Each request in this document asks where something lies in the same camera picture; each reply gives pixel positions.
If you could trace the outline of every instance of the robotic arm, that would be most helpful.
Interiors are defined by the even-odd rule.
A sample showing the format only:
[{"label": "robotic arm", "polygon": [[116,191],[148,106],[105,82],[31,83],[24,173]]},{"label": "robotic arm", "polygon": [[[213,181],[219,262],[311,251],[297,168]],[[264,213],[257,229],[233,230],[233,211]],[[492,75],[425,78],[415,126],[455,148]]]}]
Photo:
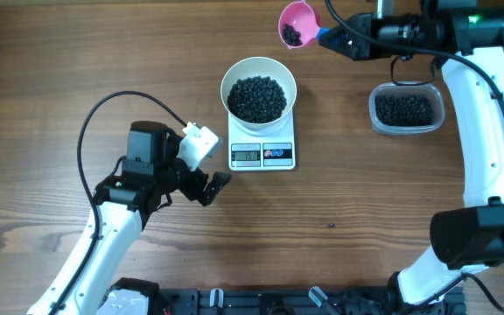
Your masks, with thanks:
[{"label": "robotic arm", "polygon": [[[203,206],[214,201],[231,176],[216,172],[207,183],[208,175],[198,165],[220,146],[221,140],[207,127],[199,128],[192,123],[188,123],[184,132],[186,137],[182,138],[159,122],[131,124],[127,155],[118,160],[122,174],[116,176],[114,171],[94,190],[94,202],[101,216],[100,235],[94,235],[95,217],[91,213],[65,265],[28,314],[48,314],[74,278],[94,237],[98,238],[96,247],[59,314],[97,313],[118,264],[139,238],[151,214],[172,203],[170,193],[180,190],[190,201],[197,200]],[[162,196],[167,199],[164,204]],[[148,298],[136,294],[130,300],[132,303],[124,313],[147,312]]]},{"label": "robotic arm", "polygon": [[[352,60],[393,55],[409,60],[415,53],[434,54],[451,92],[468,208],[436,215],[430,227],[431,247],[390,279],[401,307],[441,301],[443,294],[438,293],[462,275],[504,262],[504,113],[499,99],[504,103],[504,9],[476,8],[475,0],[421,4],[422,15],[376,18],[365,13],[343,22],[326,0],[339,25],[319,39],[322,46]],[[451,53],[458,60],[444,57]]]}]

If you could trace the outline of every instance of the plastic container of beans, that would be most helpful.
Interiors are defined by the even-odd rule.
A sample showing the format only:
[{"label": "plastic container of beans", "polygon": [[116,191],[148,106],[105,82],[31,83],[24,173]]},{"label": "plastic container of beans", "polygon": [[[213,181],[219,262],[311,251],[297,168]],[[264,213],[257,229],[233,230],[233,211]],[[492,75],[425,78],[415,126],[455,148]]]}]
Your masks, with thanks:
[{"label": "plastic container of beans", "polygon": [[[376,114],[376,97],[378,96],[410,96],[410,95],[421,95],[429,98],[431,107],[433,109],[433,120],[432,124],[417,127],[401,127],[401,126],[389,126],[378,118]],[[373,130],[385,135],[391,136],[402,136],[402,135],[416,135],[425,132],[431,132],[439,128],[445,121],[445,102],[443,101],[443,95],[432,84],[426,84],[422,86],[397,86],[394,83],[385,83],[376,87],[371,93],[368,99],[368,111],[371,116],[371,123],[373,124]]]}]

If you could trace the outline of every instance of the digital kitchen scale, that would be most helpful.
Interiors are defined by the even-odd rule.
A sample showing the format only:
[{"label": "digital kitchen scale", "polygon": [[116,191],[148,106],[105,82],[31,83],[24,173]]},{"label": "digital kitchen scale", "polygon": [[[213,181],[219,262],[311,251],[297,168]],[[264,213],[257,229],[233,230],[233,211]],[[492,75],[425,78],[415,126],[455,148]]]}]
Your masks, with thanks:
[{"label": "digital kitchen scale", "polygon": [[264,129],[246,128],[228,116],[228,167],[231,170],[292,170],[295,162],[292,111],[277,124]]}]

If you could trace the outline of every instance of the wood grain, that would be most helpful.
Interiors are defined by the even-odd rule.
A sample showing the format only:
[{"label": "wood grain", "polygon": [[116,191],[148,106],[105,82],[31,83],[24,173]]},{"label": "wood grain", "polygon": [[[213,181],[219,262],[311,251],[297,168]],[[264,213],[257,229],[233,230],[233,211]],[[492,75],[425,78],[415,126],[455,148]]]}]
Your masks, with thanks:
[{"label": "wood grain", "polygon": [[[321,0],[311,1],[333,25]],[[140,90],[183,119],[227,136],[219,97],[238,60],[267,56],[295,75],[297,169],[235,173],[209,207],[176,193],[117,271],[164,288],[385,284],[429,246],[429,222],[462,207],[464,166],[445,84],[444,126],[429,135],[375,134],[368,95],[389,60],[357,62],[319,46],[287,50],[276,33],[285,1],[0,7],[0,314],[25,313],[47,289],[88,217],[75,161],[83,119],[103,96]],[[483,4],[504,4],[484,1]],[[336,1],[347,17],[373,11]],[[416,1],[396,12],[418,11]],[[398,69],[425,79],[429,59]],[[83,159],[95,186],[125,153],[130,123],[178,127],[135,97],[90,123]],[[227,147],[203,169],[225,171]],[[504,303],[504,265],[483,275]],[[470,314],[494,309],[466,285]]]}]

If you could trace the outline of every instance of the pink cup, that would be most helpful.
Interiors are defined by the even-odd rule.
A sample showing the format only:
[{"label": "pink cup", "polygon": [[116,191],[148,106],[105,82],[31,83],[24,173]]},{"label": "pink cup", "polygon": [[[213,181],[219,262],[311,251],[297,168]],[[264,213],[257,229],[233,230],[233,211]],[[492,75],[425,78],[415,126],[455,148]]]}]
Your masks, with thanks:
[{"label": "pink cup", "polygon": [[[287,45],[284,40],[284,25],[291,25],[295,31],[300,32],[302,45]],[[311,45],[317,40],[317,36],[322,29],[320,27],[320,16],[305,0],[290,3],[281,13],[279,18],[279,37],[289,49],[301,48]]]}]

